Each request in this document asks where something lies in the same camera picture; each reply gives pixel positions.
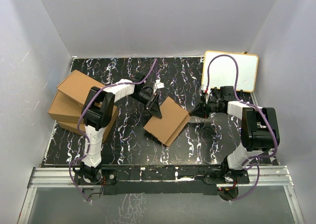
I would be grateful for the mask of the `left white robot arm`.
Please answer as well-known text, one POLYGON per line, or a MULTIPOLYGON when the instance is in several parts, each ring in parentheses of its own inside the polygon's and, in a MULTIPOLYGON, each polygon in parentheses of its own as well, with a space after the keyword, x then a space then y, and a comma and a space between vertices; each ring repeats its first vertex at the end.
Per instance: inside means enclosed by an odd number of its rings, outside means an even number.
POLYGON ((105 128, 110 124, 114 103, 126 96, 131 96, 144 104, 145 111, 161 119, 158 99, 158 88, 146 86, 146 79, 140 81, 121 79, 115 84, 103 88, 92 87, 83 106, 80 122, 83 122, 85 136, 83 158, 80 160, 80 169, 74 172, 91 184, 98 183, 102 178, 101 150, 105 128))

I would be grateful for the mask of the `brown cardboard box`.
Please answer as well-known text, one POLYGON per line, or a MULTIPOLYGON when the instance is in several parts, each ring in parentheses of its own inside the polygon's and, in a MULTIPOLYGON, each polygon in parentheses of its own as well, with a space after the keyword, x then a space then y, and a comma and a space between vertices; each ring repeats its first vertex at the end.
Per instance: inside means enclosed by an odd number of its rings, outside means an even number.
POLYGON ((190 119, 189 112, 167 97, 160 106, 162 118, 153 116, 144 126, 150 133, 165 146, 170 146, 180 134, 190 119))

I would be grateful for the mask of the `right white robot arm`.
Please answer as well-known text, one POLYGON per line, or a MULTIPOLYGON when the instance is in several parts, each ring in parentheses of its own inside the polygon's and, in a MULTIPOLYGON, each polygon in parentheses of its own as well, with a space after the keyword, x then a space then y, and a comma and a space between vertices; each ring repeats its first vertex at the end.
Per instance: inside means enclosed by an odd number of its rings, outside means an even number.
POLYGON ((280 137, 276 111, 242 101, 233 86, 215 88, 211 98, 206 96, 203 91, 200 102, 189 112, 190 116, 206 119, 211 113, 225 113, 241 120, 240 144, 221 163, 220 177, 231 183, 252 160, 266 157, 263 153, 271 149, 277 150, 280 137))

